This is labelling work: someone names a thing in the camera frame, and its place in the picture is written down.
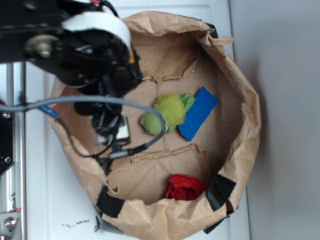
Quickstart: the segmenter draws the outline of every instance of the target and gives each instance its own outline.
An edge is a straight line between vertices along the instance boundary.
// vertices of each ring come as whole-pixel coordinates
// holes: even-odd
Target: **paper bag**
[[[252,171],[260,141],[259,97],[223,44],[232,38],[213,38],[206,23],[163,12],[142,12],[124,19],[132,44],[140,55],[143,83],[125,98],[152,106],[167,93],[194,95],[205,86],[217,99],[216,107],[193,138],[178,130],[166,133],[152,147],[117,159],[110,174],[93,158],[72,149],[64,129],[51,124],[72,169],[102,219],[125,235],[142,240],[180,240],[200,230],[210,232],[234,212]],[[78,94],[56,81],[52,95]],[[75,113],[71,103],[54,109],[66,122],[76,147],[96,153],[95,131],[88,117]],[[129,121],[131,145],[152,136],[140,126],[144,112],[123,108]],[[196,200],[163,198],[172,174],[201,179],[208,189]]]

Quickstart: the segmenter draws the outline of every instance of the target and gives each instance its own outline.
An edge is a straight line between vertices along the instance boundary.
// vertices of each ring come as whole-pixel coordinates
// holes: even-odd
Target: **green stuffed toy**
[[[161,96],[153,105],[165,120],[167,131],[172,133],[178,125],[186,120],[186,113],[195,103],[195,97],[187,92],[180,96],[176,93],[169,93]],[[159,118],[152,114],[146,113],[140,119],[140,124],[152,135],[159,135],[161,132],[161,122]]]

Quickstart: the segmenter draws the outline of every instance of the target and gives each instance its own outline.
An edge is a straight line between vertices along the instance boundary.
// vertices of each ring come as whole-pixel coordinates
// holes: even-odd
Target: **blue foam block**
[[[195,97],[195,102],[186,113],[185,122],[178,126],[180,133],[189,141],[209,116],[218,100],[203,86]]]

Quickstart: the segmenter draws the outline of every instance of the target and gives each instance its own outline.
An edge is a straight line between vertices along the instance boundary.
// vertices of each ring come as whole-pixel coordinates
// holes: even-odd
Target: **white tape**
[[[131,34],[127,25],[118,17],[100,11],[87,11],[75,15],[62,23],[70,32],[102,30],[116,35],[131,50]]]

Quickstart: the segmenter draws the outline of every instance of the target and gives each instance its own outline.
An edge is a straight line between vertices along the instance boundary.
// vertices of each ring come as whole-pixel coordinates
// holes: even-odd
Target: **red fabric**
[[[167,199],[175,200],[196,200],[207,186],[193,176],[174,174],[169,179],[169,188],[165,194]]]

